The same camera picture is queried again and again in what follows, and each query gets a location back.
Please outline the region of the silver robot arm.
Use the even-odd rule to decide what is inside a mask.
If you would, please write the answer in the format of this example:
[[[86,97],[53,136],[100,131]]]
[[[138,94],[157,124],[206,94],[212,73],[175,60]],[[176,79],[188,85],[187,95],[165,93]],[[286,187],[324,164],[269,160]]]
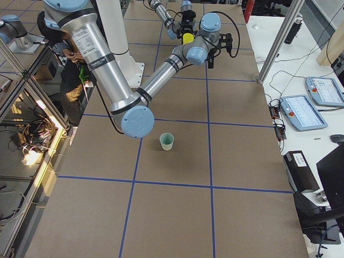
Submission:
[[[167,29],[167,35],[171,40],[180,39],[183,44],[186,44],[187,39],[194,37],[196,25],[196,13],[193,10],[191,1],[182,1],[180,12],[176,15],[181,15],[181,21],[176,21],[161,1],[148,1],[149,7],[162,20],[164,27]]]
[[[199,30],[190,43],[174,48],[163,64],[132,91],[127,81],[124,61],[113,53],[114,43],[127,47],[123,14],[118,1],[98,1],[94,9],[90,1],[44,1],[45,15],[52,25],[68,33],[81,52],[89,70],[111,102],[111,113],[121,131],[132,138],[143,138],[154,126],[154,115],[148,105],[152,98],[186,63],[202,65],[219,41],[220,17],[205,14]]]

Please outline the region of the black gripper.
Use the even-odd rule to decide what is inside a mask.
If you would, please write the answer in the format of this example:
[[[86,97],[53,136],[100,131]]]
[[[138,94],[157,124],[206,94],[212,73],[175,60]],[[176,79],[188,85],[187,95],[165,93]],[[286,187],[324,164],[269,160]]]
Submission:
[[[216,57],[216,52],[219,50],[218,46],[211,48],[207,54],[207,67],[214,68],[214,58]]]
[[[196,13],[194,11],[183,11],[182,19],[179,22],[180,27],[177,29],[177,36],[182,37],[185,33],[194,34]]]

